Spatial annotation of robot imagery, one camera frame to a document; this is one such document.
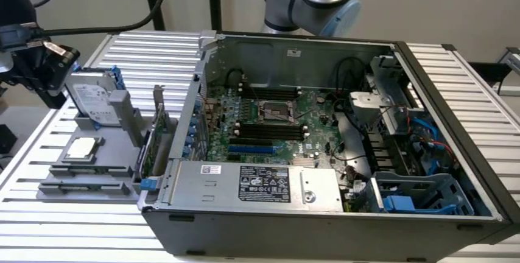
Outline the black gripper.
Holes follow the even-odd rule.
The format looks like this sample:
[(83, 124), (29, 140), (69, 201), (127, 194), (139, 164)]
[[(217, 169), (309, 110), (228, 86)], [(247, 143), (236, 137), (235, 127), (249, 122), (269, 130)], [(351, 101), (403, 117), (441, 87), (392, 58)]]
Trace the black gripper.
[(80, 56), (77, 49), (65, 45), (57, 47), (64, 55), (44, 46), (12, 53), (12, 80), (36, 93), (48, 108), (61, 108), (65, 103), (65, 78)]

